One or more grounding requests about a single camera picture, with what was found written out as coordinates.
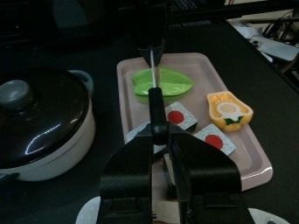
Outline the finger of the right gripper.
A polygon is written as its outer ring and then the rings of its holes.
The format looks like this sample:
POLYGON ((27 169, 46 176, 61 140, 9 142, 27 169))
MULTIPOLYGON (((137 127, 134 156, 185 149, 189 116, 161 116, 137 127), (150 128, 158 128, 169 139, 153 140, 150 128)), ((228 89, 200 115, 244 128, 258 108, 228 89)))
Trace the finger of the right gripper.
POLYGON ((137 49, 141 57, 144 58, 144 62, 146 63, 146 65, 150 67, 152 66, 152 60, 150 60, 150 52, 152 52, 152 48, 146 47, 146 48, 138 48, 137 49))
POLYGON ((161 43, 161 45, 156 48, 156 52, 154 52, 154 65, 156 66, 158 66, 158 64, 160 64, 162 55, 164 55, 164 43, 161 43))

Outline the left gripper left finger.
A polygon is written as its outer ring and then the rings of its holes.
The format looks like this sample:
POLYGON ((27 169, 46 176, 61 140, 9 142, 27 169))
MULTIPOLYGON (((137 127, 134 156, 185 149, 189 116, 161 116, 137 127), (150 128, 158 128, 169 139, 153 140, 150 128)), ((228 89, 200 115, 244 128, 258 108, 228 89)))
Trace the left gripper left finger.
POLYGON ((152 157, 149 126, 113 153, 99 177, 97 224, 150 224, 152 157))

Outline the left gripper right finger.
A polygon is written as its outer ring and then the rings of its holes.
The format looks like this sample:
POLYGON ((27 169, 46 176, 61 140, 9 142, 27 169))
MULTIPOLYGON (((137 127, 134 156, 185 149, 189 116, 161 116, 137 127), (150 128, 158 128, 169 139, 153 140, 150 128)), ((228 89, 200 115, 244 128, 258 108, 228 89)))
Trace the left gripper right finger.
POLYGON ((241 197, 238 168, 180 128, 168 142, 181 224, 254 224, 241 197))

